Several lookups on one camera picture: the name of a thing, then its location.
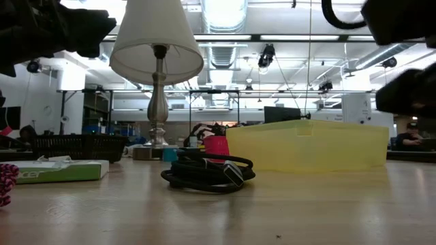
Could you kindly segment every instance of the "blue container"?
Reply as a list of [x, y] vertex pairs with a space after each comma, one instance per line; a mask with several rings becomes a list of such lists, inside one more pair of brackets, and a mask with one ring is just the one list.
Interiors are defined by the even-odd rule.
[[162, 161], [172, 162], [177, 161], [177, 150], [178, 148], [164, 148], [162, 154]]

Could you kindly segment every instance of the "computer monitor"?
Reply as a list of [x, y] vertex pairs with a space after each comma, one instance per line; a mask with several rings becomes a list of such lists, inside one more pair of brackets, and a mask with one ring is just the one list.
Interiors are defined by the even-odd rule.
[[287, 120], [300, 120], [301, 111], [296, 108], [280, 108], [265, 106], [265, 123], [283, 122]]

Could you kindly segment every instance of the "table surface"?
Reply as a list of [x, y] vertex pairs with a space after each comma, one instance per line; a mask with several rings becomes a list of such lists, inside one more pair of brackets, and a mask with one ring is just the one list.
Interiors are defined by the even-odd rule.
[[230, 195], [172, 190], [167, 168], [123, 159], [101, 181], [16, 186], [0, 244], [436, 244], [436, 165], [258, 172]]

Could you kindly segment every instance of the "person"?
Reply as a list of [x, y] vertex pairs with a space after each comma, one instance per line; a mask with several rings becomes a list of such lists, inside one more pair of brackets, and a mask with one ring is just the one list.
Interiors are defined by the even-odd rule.
[[33, 143], [36, 136], [37, 133], [35, 129], [31, 125], [27, 125], [20, 130], [20, 137], [18, 137], [17, 140], [30, 146]]
[[422, 136], [419, 135], [418, 124], [407, 123], [406, 133], [400, 133], [396, 137], [396, 148], [400, 151], [423, 151], [421, 147]]

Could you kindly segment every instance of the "black basket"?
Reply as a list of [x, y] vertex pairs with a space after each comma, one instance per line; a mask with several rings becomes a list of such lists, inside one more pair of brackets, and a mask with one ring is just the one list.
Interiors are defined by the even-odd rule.
[[32, 150], [36, 157], [70, 156], [73, 160], [120, 161], [127, 137], [109, 135], [38, 136]]

